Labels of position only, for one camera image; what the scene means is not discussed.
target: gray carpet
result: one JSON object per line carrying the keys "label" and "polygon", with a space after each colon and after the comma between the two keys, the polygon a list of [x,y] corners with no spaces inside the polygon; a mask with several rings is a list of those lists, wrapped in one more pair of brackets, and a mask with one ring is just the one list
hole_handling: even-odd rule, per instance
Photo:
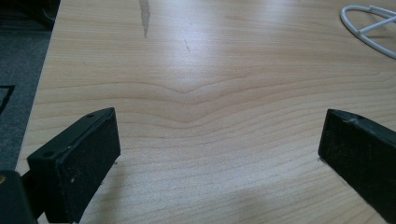
{"label": "gray carpet", "polygon": [[16,167],[50,35],[15,8],[0,8],[0,170]]}

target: wood grain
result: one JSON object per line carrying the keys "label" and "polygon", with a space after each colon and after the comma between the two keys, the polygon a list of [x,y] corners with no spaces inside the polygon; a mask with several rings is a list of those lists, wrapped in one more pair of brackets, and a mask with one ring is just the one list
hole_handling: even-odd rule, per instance
{"label": "wood grain", "polygon": [[[18,170],[114,106],[121,156],[81,223],[384,223],[318,161],[328,108],[396,130],[396,62],[341,23],[352,3],[63,0]],[[396,49],[393,26],[373,36]]]}

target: white cable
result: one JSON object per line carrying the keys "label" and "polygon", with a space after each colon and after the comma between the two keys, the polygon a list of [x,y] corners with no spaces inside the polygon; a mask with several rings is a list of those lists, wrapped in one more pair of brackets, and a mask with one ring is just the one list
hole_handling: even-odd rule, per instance
{"label": "white cable", "polygon": [[[356,29],[356,27],[349,21],[349,18],[347,17],[347,11],[349,10],[358,10],[358,11],[364,11],[368,13],[373,13],[377,16],[383,17],[386,20],[378,22],[376,24],[367,26],[365,28],[362,28],[360,30]],[[367,37],[364,33],[367,33],[373,29],[376,29],[378,27],[381,27],[385,24],[388,24],[390,22],[396,21],[396,12],[390,11],[387,9],[384,9],[382,7],[374,7],[374,6],[369,6],[369,7],[361,7],[361,6],[347,6],[344,7],[341,11],[341,20],[343,21],[344,25],[346,28],[358,39],[366,43],[368,46],[372,47],[373,49],[378,50],[379,52],[388,55],[391,58],[396,59],[396,52],[386,49],[382,47],[381,45],[375,43],[372,39]]]}

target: scratch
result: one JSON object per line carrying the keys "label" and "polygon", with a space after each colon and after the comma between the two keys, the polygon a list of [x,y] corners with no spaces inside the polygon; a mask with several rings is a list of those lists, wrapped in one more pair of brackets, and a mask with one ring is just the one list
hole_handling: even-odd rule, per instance
{"label": "scratch", "polygon": [[148,37],[149,30],[149,0],[139,0],[140,11],[142,15],[142,25],[145,38]]}
{"label": "scratch", "polygon": [[189,47],[189,45],[187,44],[187,40],[186,40],[186,39],[184,39],[184,43],[186,44],[186,48],[187,48],[187,50],[189,51],[189,53],[191,53],[190,47]]}

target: light wood surface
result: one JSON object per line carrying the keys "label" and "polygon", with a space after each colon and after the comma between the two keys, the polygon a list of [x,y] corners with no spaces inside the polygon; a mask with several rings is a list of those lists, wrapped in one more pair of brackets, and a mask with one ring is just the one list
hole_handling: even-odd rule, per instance
{"label": "light wood surface", "polygon": [[[356,3],[396,9],[63,0],[18,171],[77,119],[114,106],[121,156],[81,223],[384,223],[318,161],[328,108],[396,130],[396,61],[339,19]],[[394,26],[372,36],[396,49]]]}

